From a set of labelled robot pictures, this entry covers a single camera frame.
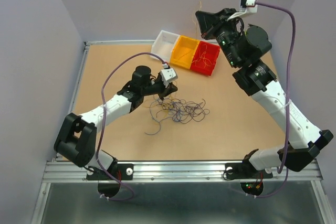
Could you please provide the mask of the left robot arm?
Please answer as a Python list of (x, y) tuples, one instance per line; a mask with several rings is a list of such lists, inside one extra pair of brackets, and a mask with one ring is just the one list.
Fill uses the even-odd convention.
[(104, 178), (113, 178), (117, 161), (108, 153), (96, 150), (97, 133), (103, 126), (134, 111), (145, 96), (157, 94), (163, 99), (176, 92), (173, 82), (177, 78), (177, 73), (170, 67), (162, 69), (157, 78), (152, 79), (149, 67), (137, 66), (131, 80), (109, 101), (86, 113), (70, 113), (65, 117), (54, 150), (78, 167), (95, 167)]

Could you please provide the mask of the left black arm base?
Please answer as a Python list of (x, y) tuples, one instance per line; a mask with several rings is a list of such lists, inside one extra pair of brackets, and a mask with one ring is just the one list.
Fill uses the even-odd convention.
[[(96, 167), (89, 167), (87, 170), (86, 180), (99, 181), (99, 180), (111, 180), (111, 178), (101, 169)], [(107, 171), (116, 179), (127, 181), (133, 179), (134, 164), (132, 163), (113, 163), (111, 168)]]

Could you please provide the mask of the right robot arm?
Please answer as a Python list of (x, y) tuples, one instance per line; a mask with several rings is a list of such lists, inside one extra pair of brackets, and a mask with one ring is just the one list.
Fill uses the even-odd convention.
[(266, 31), (256, 25), (244, 27), (242, 13), (224, 8), (217, 13), (197, 11), (201, 37), (215, 39), (233, 73), (237, 85), (260, 104), (285, 133), (283, 146), (253, 150), (239, 168), (253, 177), (267, 168), (284, 166), (299, 172), (311, 163), (333, 139), (330, 130), (321, 130), (311, 123), (290, 100), (276, 74), (261, 60), (271, 50)]

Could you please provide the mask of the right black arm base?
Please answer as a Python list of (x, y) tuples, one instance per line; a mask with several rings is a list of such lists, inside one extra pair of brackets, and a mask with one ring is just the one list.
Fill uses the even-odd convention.
[(257, 179), (261, 178), (261, 176), (266, 179), (273, 178), (272, 172), (267, 173), (265, 170), (256, 170), (249, 162), (248, 157), (245, 157), (242, 161), (226, 163), (223, 172), (225, 180)]

